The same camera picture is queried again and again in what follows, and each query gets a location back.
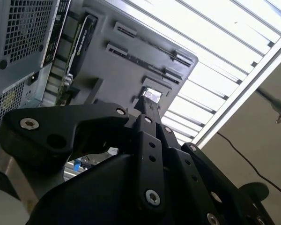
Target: hole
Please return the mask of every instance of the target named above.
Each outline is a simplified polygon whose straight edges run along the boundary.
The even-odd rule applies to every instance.
[[[47,143],[54,149],[62,149],[67,145],[67,141],[64,137],[54,134],[47,137]]]
[[[34,126],[34,122],[32,122],[32,121],[26,121],[25,124],[26,124],[28,127],[33,127],[33,126]]]
[[[38,48],[38,51],[41,52],[43,49],[44,49],[44,46],[40,45],[39,48]]]
[[[216,220],[214,218],[210,218],[211,224],[217,224]]]
[[[0,62],[0,69],[5,69],[7,67],[7,61],[6,60],[1,60]]]
[[[156,146],[154,145],[154,143],[150,142],[149,145],[152,147],[152,148],[155,148]]]
[[[255,225],[255,221],[252,217],[250,217],[249,215],[246,216],[247,221],[249,222],[250,225]]]
[[[215,199],[218,203],[222,203],[220,197],[215,193],[215,192],[210,192],[211,196],[213,197],[213,199]]]
[[[150,198],[151,198],[152,201],[154,201],[154,202],[156,202],[156,200],[157,200],[155,194],[153,194],[153,193],[150,194]]]
[[[197,178],[195,175],[192,176],[192,179],[193,179],[195,182],[198,182],[198,178]]]
[[[156,162],[156,158],[154,156],[149,156],[149,159],[152,161],[152,162]]]

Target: ceiling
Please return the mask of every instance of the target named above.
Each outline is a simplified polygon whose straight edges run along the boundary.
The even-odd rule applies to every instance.
[[[261,87],[281,100],[281,64]],[[219,132],[281,188],[281,124],[275,124],[277,117],[270,104],[255,92]],[[274,222],[281,225],[281,194],[259,178],[227,141],[215,135],[202,150],[237,187],[254,181],[266,183],[270,195],[263,204]]]

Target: mounting hole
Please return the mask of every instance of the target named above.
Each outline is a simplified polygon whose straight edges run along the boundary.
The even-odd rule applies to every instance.
[[[145,116],[145,121],[147,121],[148,123],[152,123],[152,120],[147,116]]]
[[[117,108],[117,112],[120,115],[125,115],[125,112],[122,109],[120,109],[120,108]]]
[[[64,137],[54,134],[47,137],[47,143],[54,149],[62,149],[67,145],[67,141]]]
[[[154,156],[149,156],[149,159],[152,161],[152,162],[156,162],[156,158]]]
[[[215,199],[218,203],[222,203],[222,200],[215,192],[212,191],[212,192],[210,192],[210,194],[213,197],[213,199]]]
[[[7,61],[6,60],[1,60],[0,62],[0,69],[5,69],[7,67]]]
[[[154,145],[154,143],[150,142],[149,145],[152,147],[152,148],[155,148],[156,145]]]
[[[197,178],[195,175],[192,176],[192,179],[193,179],[195,182],[198,182],[198,178]]]
[[[44,46],[43,46],[43,45],[40,45],[40,46],[38,47],[38,51],[39,51],[39,52],[41,52],[43,49],[44,49]]]

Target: black metal bracket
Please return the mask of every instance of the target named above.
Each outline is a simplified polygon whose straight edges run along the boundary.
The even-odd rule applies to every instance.
[[[156,103],[141,97],[136,109],[137,118],[104,102],[4,116],[0,187],[23,202],[29,225],[272,224],[195,145],[177,143]],[[118,155],[63,182],[68,160],[110,147]]]

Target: black cable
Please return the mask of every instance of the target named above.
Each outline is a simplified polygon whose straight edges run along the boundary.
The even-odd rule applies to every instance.
[[[228,143],[231,145],[231,147],[248,163],[250,164],[250,166],[253,168],[253,170],[255,170],[255,172],[257,173],[257,175],[259,177],[261,177],[262,179],[266,180],[268,183],[270,183],[274,188],[276,188],[278,191],[281,192],[281,188],[279,188],[277,185],[275,185],[273,182],[271,182],[268,178],[262,176],[258,170],[256,169],[256,167],[239,151],[236,149],[236,147],[234,147],[234,145],[232,144],[232,142],[227,138],[225,137],[224,135],[220,134],[219,132],[217,132],[217,134],[219,136],[221,136],[222,138],[224,138],[226,141],[228,141]]]

